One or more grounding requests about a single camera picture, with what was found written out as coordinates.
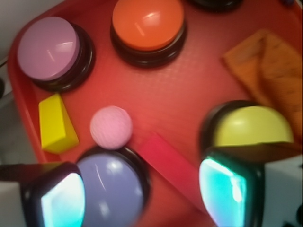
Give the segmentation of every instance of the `black button base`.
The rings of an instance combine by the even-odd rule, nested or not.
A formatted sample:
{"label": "black button base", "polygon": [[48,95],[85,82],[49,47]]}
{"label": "black button base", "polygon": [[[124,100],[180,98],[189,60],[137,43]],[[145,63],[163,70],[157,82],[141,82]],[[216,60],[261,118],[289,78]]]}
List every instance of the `black button base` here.
{"label": "black button base", "polygon": [[243,0],[190,0],[205,10],[225,12],[237,8]]}
{"label": "black button base", "polygon": [[138,51],[126,46],[118,37],[113,24],[110,28],[110,38],[114,49],[120,57],[134,66],[151,68],[164,65],[175,59],[180,53],[187,34],[184,23],[175,40],[169,45],[155,51]]}

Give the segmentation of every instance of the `wooden block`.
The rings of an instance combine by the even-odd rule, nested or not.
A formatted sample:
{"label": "wooden block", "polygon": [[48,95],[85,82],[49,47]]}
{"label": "wooden block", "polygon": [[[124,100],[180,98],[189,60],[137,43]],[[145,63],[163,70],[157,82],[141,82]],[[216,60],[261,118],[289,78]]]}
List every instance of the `wooden block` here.
{"label": "wooden block", "polygon": [[79,144],[59,94],[39,103],[39,120],[42,150],[60,154]]}

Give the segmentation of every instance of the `ball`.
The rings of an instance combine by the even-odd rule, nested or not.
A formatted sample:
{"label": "ball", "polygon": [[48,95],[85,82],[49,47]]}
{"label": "ball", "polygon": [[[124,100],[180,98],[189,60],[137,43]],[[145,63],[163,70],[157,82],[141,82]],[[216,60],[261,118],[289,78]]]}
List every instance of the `ball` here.
{"label": "ball", "polygon": [[108,106],[97,111],[90,122],[93,140],[102,148],[115,150],[123,147],[133,132],[133,123],[128,113],[117,106]]}

